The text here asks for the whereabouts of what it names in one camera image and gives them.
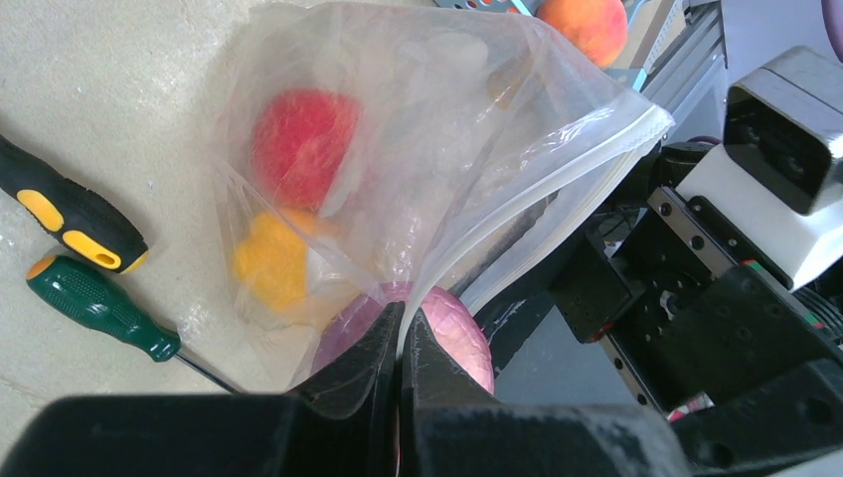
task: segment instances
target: red ball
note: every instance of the red ball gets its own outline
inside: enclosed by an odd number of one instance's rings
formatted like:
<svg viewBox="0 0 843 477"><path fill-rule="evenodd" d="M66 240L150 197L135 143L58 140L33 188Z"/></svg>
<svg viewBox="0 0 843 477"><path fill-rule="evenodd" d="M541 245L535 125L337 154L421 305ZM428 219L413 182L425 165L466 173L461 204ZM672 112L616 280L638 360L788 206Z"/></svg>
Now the red ball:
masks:
<svg viewBox="0 0 843 477"><path fill-rule="evenodd" d="M317 210L348 152L362 107L346 94L291 89L254 130L257 180L279 205Z"/></svg>

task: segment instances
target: green screwdriver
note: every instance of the green screwdriver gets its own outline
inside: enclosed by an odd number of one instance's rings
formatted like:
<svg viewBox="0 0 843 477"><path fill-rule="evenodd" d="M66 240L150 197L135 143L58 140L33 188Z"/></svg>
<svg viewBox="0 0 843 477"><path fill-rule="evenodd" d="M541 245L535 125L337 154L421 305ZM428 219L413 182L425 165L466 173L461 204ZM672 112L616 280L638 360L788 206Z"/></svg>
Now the green screwdriver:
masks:
<svg viewBox="0 0 843 477"><path fill-rule="evenodd" d="M186 356L178 333L158 326L132 303L125 290L92 267L69 256L48 256L30 269L27 284L41 299L80 325L138 348L156 363L175 357L229 393L241 393Z"/></svg>

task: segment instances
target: clear ziplock bag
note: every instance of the clear ziplock bag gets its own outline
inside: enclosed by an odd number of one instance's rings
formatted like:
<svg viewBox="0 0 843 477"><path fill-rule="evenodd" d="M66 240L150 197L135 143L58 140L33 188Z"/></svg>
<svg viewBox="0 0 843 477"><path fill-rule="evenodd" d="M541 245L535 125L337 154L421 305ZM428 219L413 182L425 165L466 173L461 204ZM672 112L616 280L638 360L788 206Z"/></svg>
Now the clear ziplock bag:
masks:
<svg viewBox="0 0 843 477"><path fill-rule="evenodd" d="M534 18L256 8L218 168L239 316L283 388L315 371L323 332L365 332L353 313L338 324L361 295L409 318L438 286L476 311L671 124ZM291 354L279 338L302 326L312 343Z"/></svg>

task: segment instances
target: screwdriver shaft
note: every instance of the screwdriver shaft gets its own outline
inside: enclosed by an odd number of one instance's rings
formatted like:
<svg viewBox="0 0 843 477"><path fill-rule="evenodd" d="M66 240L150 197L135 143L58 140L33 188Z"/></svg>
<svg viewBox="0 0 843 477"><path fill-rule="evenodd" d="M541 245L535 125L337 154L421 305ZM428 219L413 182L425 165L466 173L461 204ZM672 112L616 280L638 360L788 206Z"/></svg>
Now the screwdriver shaft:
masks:
<svg viewBox="0 0 843 477"><path fill-rule="evenodd" d="M182 352L176 353L176 358L179 359L182 363L192 368L195 372L199 373L200 375L207 378L209 381L214 383L215 385L219 386L220 388L228 391L233 395L242 394L243 391L235 388L234 386L230 385L228 382L217 376L216 374L209 371L204 366L200 365L199 363L193 361L192 359L185 356Z"/></svg>

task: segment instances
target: screwdriver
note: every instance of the screwdriver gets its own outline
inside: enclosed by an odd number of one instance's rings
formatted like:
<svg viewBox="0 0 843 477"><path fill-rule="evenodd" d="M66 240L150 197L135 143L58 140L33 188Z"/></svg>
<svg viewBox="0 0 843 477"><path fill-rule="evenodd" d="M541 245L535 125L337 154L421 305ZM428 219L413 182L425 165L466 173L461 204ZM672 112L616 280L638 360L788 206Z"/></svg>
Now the screwdriver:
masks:
<svg viewBox="0 0 843 477"><path fill-rule="evenodd" d="M158 326L116 283L69 256L48 256L30 269L27 284L80 325L142 350L161 363L175 357L220 388L241 391L186 355L178 333Z"/></svg>
<svg viewBox="0 0 843 477"><path fill-rule="evenodd" d="M128 273L146 259L143 236L115 206L2 135L0 189L53 238L103 268Z"/></svg>

